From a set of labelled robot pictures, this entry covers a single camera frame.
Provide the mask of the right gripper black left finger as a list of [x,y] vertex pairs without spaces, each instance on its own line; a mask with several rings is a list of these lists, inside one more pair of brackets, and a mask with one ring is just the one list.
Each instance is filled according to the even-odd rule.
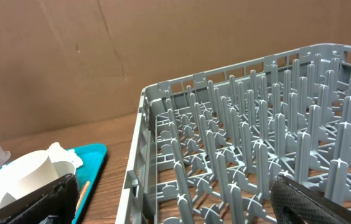
[[76,176],[66,174],[0,208],[0,224],[71,223],[79,196]]

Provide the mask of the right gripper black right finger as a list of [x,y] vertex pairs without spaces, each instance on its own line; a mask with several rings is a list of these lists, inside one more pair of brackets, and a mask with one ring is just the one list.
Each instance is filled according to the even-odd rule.
[[351,224],[351,210],[284,175],[275,177],[270,201],[278,223]]

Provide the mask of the white cup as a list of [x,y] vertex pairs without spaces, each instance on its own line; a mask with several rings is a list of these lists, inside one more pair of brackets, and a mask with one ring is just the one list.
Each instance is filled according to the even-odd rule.
[[2,169],[4,196],[0,208],[57,180],[66,174],[75,174],[76,167],[69,161],[51,160],[44,150],[30,152]]

